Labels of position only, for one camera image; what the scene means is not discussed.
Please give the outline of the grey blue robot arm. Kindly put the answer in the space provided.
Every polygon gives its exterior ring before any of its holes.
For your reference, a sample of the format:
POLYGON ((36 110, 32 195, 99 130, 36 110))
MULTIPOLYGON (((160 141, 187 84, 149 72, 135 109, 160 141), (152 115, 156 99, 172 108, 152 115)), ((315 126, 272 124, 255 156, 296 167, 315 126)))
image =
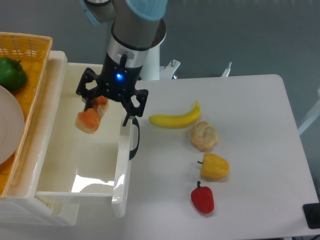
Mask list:
POLYGON ((86 68, 76 94, 85 109, 104 96, 121 103, 126 111, 123 124, 143 115, 148 90, 136 83, 166 12, 165 0, 82 0, 81 6, 92 25, 112 22, 111 37, 100 74, 86 68))

